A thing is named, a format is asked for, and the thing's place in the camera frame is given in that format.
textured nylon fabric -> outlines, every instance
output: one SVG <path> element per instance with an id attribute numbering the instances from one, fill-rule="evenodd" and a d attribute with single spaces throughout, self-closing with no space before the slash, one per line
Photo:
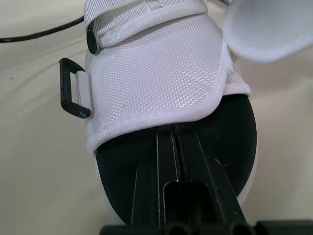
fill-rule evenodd
<path id="1" fill-rule="evenodd" d="M 108 47 L 154 25 L 206 12 L 202 0 L 137 0 L 92 20 L 99 46 Z"/>
<path id="2" fill-rule="evenodd" d="M 92 154 L 129 132 L 210 115 L 232 68 L 221 32 L 205 14 L 150 27 L 88 54 L 87 149 Z"/>
<path id="3" fill-rule="evenodd" d="M 275 62 L 313 46 L 313 1 L 234 0 L 222 30 L 239 57 L 258 64 Z"/>

plastic buckle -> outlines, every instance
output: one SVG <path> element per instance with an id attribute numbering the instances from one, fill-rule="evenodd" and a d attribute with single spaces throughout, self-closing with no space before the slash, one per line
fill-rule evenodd
<path id="1" fill-rule="evenodd" d="M 93 21 L 87 27 L 87 46 L 91 54 L 97 53 L 98 44 L 96 36 L 93 32 Z"/>
<path id="2" fill-rule="evenodd" d="M 70 59 L 63 58 L 60 60 L 61 106 L 68 113 L 85 119 L 90 117 L 90 110 L 72 102 L 70 73 L 75 74 L 78 71 L 85 72 L 81 66 Z"/>

